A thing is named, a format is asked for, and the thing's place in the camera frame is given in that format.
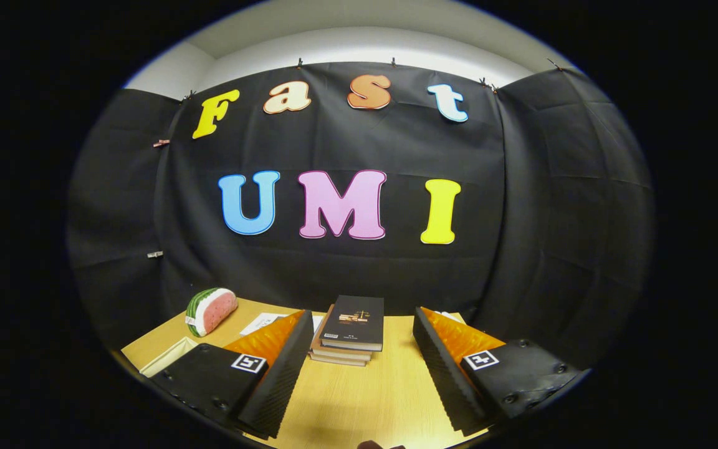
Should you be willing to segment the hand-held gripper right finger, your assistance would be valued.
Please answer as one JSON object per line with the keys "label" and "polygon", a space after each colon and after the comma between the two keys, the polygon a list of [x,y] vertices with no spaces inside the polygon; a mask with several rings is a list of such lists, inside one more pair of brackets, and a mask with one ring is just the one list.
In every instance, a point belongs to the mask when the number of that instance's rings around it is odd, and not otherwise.
{"label": "hand-held gripper right finger", "polygon": [[587,376],[533,339],[504,342],[425,307],[413,337],[448,420],[465,437],[527,420]]}

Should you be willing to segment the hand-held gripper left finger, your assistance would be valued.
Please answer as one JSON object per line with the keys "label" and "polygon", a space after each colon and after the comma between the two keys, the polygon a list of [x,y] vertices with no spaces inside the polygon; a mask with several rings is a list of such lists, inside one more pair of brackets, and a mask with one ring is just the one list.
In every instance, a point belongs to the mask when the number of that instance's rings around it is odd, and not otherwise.
{"label": "hand-held gripper left finger", "polygon": [[220,427],[276,438],[313,336],[311,311],[297,311],[225,347],[196,345],[149,379]]}

